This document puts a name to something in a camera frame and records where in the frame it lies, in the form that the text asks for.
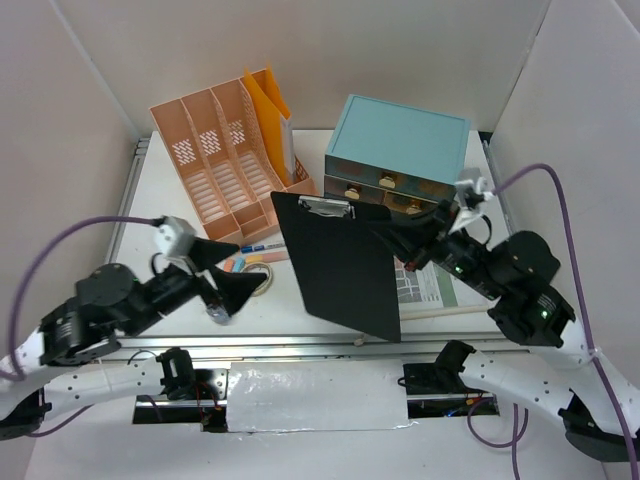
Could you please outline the clear document pouch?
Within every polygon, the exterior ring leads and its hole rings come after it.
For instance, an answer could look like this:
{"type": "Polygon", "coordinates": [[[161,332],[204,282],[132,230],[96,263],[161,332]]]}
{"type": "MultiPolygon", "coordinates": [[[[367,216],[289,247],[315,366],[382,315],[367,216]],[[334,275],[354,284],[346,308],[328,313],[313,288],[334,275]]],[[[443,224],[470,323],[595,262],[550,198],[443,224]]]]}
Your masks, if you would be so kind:
{"type": "Polygon", "coordinates": [[[430,263],[419,271],[407,271],[394,259],[400,320],[484,313],[490,302],[477,292],[430,263]]]}

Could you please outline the black clipboard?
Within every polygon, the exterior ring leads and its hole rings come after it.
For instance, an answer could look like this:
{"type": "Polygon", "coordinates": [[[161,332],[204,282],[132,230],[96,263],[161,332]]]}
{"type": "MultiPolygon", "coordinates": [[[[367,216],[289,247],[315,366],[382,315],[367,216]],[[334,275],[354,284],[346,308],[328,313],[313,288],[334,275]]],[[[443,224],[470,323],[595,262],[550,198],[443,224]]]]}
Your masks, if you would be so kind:
{"type": "Polygon", "coordinates": [[[287,192],[271,202],[307,313],[400,342],[394,255],[373,230],[389,209],[287,192]]]}

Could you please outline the orange folder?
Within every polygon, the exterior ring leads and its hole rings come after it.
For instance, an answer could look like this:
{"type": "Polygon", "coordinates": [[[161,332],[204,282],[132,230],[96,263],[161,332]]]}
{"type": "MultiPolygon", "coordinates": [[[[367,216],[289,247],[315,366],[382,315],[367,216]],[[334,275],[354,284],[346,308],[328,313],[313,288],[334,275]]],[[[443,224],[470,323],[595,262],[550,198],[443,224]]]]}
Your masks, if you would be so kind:
{"type": "Polygon", "coordinates": [[[295,183],[295,154],[291,112],[270,66],[251,73],[244,69],[248,91],[270,164],[285,187],[295,183]]]}

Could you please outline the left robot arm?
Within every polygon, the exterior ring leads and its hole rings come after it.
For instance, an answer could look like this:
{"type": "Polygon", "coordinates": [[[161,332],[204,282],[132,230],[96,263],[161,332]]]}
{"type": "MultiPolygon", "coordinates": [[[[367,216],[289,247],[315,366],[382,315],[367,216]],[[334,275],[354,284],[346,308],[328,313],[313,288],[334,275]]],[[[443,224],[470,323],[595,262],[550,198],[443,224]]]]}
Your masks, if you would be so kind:
{"type": "Polygon", "coordinates": [[[214,319],[230,319],[267,280],[262,272],[218,268],[238,249],[198,239],[185,257],[154,269],[145,282],[121,263],[102,265],[78,281],[74,296],[46,315],[16,350],[25,378],[1,383],[1,438],[36,437],[47,416],[122,396],[178,400],[196,394],[191,356],[179,347],[111,372],[83,368],[118,351],[120,335],[138,336],[195,298],[214,319]]]}

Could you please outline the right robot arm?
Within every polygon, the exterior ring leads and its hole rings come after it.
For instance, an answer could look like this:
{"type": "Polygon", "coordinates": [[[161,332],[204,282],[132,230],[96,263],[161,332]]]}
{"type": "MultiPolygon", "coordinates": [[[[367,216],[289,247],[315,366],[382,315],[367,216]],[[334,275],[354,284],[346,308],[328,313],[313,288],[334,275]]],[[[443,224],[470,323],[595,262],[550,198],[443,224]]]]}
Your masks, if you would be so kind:
{"type": "Polygon", "coordinates": [[[585,316],[552,286],[560,268],[546,241],[520,231],[493,248],[455,229],[462,211],[441,202],[416,215],[387,212],[369,228],[410,271],[433,263],[484,298],[504,337],[543,359],[557,385],[496,364],[462,341],[449,341],[431,370],[438,385],[488,390],[547,417],[581,453],[601,462],[639,460],[639,390],[601,354],[585,316]]]}

